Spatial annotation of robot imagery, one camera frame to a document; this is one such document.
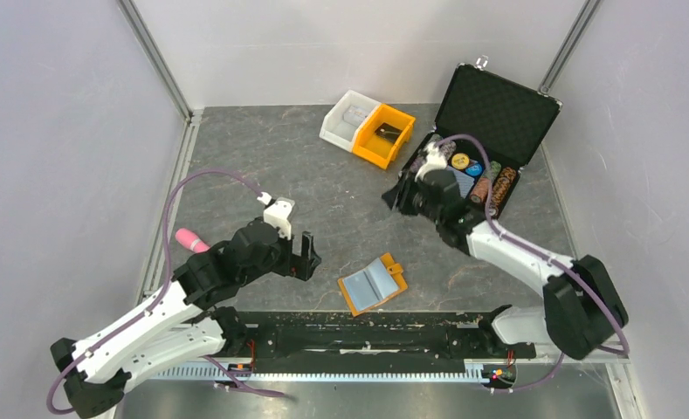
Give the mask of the yellow leather card holder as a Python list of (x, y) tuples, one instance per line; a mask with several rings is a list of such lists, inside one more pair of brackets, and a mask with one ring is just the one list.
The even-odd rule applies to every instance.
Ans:
[(354, 317), (370, 312), (408, 289), (403, 267), (388, 252), (337, 284)]

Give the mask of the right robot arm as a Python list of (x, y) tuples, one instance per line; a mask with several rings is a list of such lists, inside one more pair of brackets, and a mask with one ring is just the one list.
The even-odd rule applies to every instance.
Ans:
[(382, 199), (402, 215), (429, 219), (448, 246), (501, 269), (541, 297), (539, 306), (504, 305), (481, 321), (478, 343), (485, 354), (500, 356), (520, 343), (552, 344), (579, 361), (596, 350), (608, 352), (612, 337), (621, 344), (616, 354), (629, 352), (629, 315), (600, 259), (556, 254), (508, 232), (460, 195), (448, 169), (422, 178), (402, 174)]

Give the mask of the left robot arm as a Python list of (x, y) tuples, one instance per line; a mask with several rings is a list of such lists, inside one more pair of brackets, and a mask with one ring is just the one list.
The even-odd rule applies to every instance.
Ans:
[(313, 235), (303, 232), (300, 254), (293, 253), (293, 243), (256, 218), (231, 239), (190, 256), (160, 290), (109, 326), (81, 340), (54, 342), (50, 351), (59, 377), (47, 408), (55, 415), (93, 418), (159, 367), (220, 351), (241, 354), (248, 333), (234, 320), (234, 310), (212, 310), (268, 273), (309, 280), (321, 262)]

